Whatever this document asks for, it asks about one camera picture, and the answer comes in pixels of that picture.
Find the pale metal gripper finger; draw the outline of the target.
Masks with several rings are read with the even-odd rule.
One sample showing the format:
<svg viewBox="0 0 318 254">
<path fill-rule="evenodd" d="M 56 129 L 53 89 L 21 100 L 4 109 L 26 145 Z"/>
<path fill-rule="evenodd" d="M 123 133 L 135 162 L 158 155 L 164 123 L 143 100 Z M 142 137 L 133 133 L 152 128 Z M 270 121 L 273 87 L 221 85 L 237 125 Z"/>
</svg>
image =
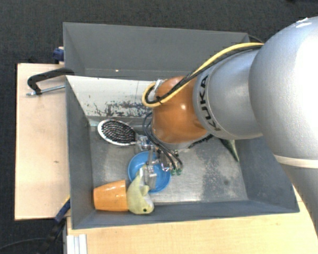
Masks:
<svg viewBox="0 0 318 254">
<path fill-rule="evenodd" d="M 139 170 L 139 175 L 141 178 L 141 181 L 143 183 L 143 185 L 147 185 L 148 186 L 148 178 L 149 178 L 149 172 L 146 166 L 142 166 Z"/>
<path fill-rule="evenodd" d="M 148 186 L 150 190 L 156 188 L 157 173 L 155 172 L 154 166 L 148 167 Z"/>
</svg>

